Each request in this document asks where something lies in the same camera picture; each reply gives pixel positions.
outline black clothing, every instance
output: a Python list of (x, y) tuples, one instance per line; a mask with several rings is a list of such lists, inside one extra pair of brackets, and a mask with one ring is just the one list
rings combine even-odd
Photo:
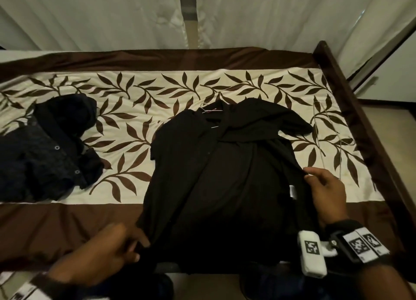
[(189, 272), (298, 259), (298, 231), (319, 226), (305, 173), (278, 131), (305, 135), (312, 127), (260, 99), (204, 109), (215, 108), (223, 111), (185, 110), (156, 133), (156, 168), (137, 222), (152, 243), (148, 255)]
[(0, 202), (58, 200), (90, 186), (103, 164), (80, 137), (96, 122), (96, 101), (70, 94), (36, 104), (26, 126), (0, 137)]

